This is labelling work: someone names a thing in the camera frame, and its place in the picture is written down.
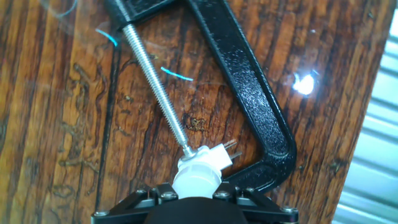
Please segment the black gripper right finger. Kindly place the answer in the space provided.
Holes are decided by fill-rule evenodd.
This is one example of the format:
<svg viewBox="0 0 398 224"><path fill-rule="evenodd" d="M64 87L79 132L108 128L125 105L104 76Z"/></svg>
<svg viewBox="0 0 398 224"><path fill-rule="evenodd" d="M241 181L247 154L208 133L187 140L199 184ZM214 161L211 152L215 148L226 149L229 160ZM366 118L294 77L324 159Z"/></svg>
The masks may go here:
<svg viewBox="0 0 398 224"><path fill-rule="evenodd" d="M269 197L252 187L241 189L229 182L223 182L216 189L212 199L237 205L249 223L299 223L299 211L297 208L280 207Z"/></svg>

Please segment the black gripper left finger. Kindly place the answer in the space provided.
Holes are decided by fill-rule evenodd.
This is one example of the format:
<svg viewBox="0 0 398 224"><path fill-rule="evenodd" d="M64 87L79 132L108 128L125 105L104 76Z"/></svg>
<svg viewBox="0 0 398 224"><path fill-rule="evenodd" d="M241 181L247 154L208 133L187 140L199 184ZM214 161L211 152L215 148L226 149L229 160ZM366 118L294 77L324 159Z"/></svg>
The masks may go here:
<svg viewBox="0 0 398 224"><path fill-rule="evenodd" d="M175 200L178 200L178 194L169 183L151 189L138 189L113 208L94 212L91 224L144 223L153 208Z"/></svg>

